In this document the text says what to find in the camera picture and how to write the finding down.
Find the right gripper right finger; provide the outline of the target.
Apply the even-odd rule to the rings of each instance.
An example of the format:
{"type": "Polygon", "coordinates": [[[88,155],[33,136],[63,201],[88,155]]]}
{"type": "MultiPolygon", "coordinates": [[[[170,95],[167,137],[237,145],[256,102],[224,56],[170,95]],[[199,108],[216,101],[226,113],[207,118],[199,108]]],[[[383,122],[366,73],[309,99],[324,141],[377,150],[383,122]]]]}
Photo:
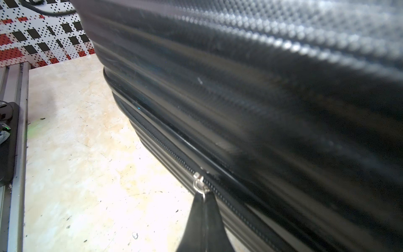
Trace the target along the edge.
{"type": "Polygon", "coordinates": [[[212,192],[204,196],[204,245],[206,252],[234,252],[212,192]]]}

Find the silver zipper pull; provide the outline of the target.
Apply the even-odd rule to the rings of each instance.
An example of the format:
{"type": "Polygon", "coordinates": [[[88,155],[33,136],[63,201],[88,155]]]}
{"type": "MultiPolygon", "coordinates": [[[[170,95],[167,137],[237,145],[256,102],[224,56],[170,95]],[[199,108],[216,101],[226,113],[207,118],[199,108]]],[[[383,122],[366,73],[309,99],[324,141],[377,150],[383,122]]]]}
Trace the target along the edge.
{"type": "Polygon", "coordinates": [[[206,194],[208,194],[210,192],[209,187],[204,183],[204,177],[199,174],[198,172],[195,172],[193,174],[193,188],[195,189],[195,191],[202,195],[203,200],[205,200],[206,198],[206,194]]]}

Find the black ribbed hard-shell suitcase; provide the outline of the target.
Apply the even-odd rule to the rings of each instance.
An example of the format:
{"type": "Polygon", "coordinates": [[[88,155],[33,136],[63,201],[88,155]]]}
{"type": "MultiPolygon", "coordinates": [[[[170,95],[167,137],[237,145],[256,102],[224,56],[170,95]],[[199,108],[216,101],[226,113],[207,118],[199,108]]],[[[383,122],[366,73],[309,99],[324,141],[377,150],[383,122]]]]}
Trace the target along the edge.
{"type": "Polygon", "coordinates": [[[72,5],[143,145],[249,250],[402,251],[402,1],[72,5]]]}

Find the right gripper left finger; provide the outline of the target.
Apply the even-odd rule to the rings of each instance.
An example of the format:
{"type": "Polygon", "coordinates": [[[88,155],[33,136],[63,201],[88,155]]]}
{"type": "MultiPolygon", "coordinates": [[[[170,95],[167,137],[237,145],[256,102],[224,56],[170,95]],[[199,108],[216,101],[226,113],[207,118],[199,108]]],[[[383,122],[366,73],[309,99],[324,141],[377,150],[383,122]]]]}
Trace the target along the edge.
{"type": "Polygon", "coordinates": [[[177,252],[205,252],[204,198],[195,194],[185,231],[177,252]]]}

